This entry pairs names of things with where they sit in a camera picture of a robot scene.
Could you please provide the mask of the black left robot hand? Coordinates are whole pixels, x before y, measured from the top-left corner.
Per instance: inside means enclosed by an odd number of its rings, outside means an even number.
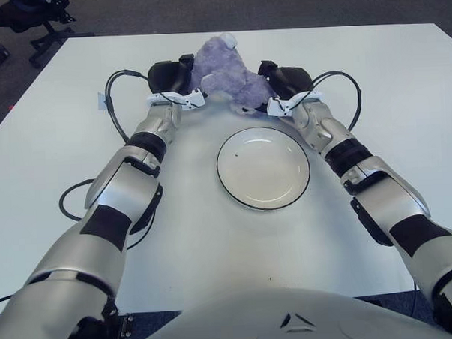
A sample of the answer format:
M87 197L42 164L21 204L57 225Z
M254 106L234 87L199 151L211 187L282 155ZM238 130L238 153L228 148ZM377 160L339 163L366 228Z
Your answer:
M160 61L148 71L148 85L153 93L176 92L185 95L190 90L194 54L181 55L177 61Z

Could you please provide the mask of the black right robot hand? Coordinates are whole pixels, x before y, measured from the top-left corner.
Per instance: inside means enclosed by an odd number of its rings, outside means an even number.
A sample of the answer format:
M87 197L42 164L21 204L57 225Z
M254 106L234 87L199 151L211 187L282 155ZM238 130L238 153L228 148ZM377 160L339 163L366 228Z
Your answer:
M265 77L276 95L284 100L310 90L312 85L310 75L302 67L279 67L271 60L261 61L258 75Z

